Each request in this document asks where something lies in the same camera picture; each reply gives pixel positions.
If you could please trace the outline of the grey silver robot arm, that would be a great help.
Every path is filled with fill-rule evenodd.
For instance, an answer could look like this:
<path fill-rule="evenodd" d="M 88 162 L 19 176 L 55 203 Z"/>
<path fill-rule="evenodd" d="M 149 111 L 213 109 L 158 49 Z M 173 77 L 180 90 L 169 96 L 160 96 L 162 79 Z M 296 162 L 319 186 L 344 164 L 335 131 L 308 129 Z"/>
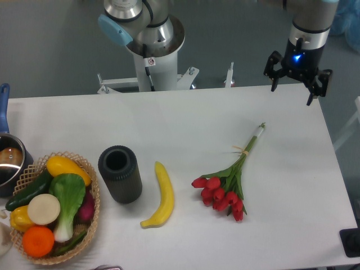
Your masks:
<path fill-rule="evenodd" d="M 278 80 L 289 77 L 304 84 L 309 91 L 307 105 L 324 97 L 332 70 L 318 65 L 338 7 L 337 1 L 270 1 L 294 13 L 286 52 L 274 51 L 268 58 L 264 75 L 275 91 Z M 185 41 L 181 22 L 169 14 L 168 1 L 104 1 L 104 13 L 98 18 L 102 32 L 119 46 L 133 53 L 139 88 L 143 91 L 174 89 L 177 64 L 164 71 L 151 70 L 162 57 L 177 57 Z"/>

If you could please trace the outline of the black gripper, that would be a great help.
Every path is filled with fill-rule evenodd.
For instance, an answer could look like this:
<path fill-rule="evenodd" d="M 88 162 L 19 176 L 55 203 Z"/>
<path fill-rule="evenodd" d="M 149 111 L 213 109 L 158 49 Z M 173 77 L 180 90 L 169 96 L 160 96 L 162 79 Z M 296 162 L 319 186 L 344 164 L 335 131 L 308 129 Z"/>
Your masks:
<path fill-rule="evenodd" d="M 309 91 L 307 106 L 314 99 L 325 97 L 333 71 L 331 69 L 318 69 L 323 49 L 324 46 L 317 49 L 301 49 L 297 51 L 296 45 L 288 41 L 284 57 L 278 51 L 273 51 L 268 57 L 263 72 L 272 81 L 271 91 L 276 90 L 283 72 L 289 78 L 300 82 L 305 81 L 305 86 Z M 282 67 L 275 70 L 274 67 L 281 61 Z"/>

